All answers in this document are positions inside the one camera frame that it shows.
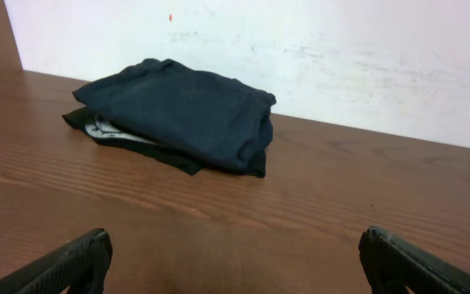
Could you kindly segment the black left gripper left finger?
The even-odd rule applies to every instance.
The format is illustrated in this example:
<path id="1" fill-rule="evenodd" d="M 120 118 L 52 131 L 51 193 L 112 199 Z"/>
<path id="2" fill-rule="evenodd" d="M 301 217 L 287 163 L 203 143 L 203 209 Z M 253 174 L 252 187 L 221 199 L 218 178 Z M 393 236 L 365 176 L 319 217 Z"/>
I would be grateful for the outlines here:
<path id="1" fill-rule="evenodd" d="M 108 232 L 92 229 L 0 278 L 0 294 L 101 294 L 112 255 Z"/>

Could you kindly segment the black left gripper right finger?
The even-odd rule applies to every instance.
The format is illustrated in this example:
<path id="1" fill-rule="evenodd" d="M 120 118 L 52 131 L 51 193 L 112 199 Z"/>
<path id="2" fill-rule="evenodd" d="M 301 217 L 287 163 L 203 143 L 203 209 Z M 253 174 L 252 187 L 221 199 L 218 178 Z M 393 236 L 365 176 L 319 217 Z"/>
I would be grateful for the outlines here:
<path id="1" fill-rule="evenodd" d="M 470 274 L 385 229 L 369 227 L 358 249 L 373 294 L 470 294 Z"/>

